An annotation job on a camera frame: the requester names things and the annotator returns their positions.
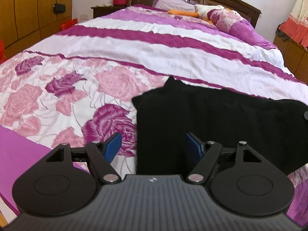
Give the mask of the black knit cardigan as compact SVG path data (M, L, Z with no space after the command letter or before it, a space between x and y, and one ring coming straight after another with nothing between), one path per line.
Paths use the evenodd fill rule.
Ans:
M307 105L300 101L195 87L170 77L132 102L138 174L190 172L195 164L185 143L189 132L227 148L246 141L285 174L307 164Z

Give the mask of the pink floral bed cover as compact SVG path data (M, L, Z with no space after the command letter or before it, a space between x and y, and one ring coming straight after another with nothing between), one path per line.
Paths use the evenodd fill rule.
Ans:
M307 102L307 85L273 44L248 44L200 19L135 5L54 34L1 64L1 223L18 215L14 181L62 142L82 146L115 131L112 162L135 173L132 98L164 85L226 88Z

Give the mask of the wooden side cabinet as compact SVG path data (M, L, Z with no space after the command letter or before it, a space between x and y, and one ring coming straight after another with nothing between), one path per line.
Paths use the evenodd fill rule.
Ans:
M297 80L308 83L308 53L307 49L295 43L292 39L275 36L274 45L281 51L285 66L294 74Z

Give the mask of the red floor object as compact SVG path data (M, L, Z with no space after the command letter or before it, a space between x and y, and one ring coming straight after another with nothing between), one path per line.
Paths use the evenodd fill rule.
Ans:
M60 25L60 29L61 29L61 31L67 30L67 29L69 29L70 27L72 27L73 25L75 25L77 23L78 23L77 18L71 19L71 20L66 21L65 23L61 24Z

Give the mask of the purple floral pillow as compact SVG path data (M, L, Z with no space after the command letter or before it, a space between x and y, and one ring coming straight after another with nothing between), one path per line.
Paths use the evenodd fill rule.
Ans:
M232 10L227 8L213 9L207 13L207 18L222 32L251 46L259 46L266 50L277 48L273 43L259 35L245 18Z

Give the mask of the orange floral curtain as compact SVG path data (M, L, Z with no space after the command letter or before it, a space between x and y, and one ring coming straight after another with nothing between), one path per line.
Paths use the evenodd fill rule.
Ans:
M296 0L287 21L279 29L307 49L307 0Z

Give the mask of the wooden wardrobe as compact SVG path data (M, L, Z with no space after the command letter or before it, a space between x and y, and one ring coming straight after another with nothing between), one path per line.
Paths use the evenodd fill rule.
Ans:
M64 14L54 14L55 3L65 4ZM59 32L72 19L72 0L1 0L1 41L10 59L35 43Z

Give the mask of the dark wooden nightstand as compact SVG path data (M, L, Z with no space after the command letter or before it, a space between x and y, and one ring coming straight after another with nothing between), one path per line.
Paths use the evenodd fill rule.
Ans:
M93 18L109 15L118 10L124 9L126 6L95 6L91 7L93 12Z

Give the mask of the white orange plush toy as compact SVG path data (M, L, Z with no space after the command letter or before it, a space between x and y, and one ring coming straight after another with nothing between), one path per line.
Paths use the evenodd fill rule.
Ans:
M177 15L177 16L189 16L189 17L194 17L194 18L199 18L202 19L210 24L214 24L212 20L210 20L208 13L211 12L212 10L222 10L225 9L228 12L233 13L234 15L237 15L240 17L241 15L236 12L235 10L231 10L229 8L223 7L222 5L200 5L196 4L194 5L195 12L188 12L188 11L183 11L183 10L176 10L176 9L171 9L168 11L169 15Z

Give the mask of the small black pouch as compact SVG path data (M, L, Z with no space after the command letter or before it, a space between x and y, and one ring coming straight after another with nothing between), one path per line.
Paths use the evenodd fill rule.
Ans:
M54 14L64 14L66 12L66 5L55 3L53 6Z

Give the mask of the lilac pillow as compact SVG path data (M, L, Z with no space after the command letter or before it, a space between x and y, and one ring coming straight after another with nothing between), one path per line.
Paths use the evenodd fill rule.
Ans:
M154 0L152 6L165 11L174 9L186 12L195 12L194 5L184 0Z

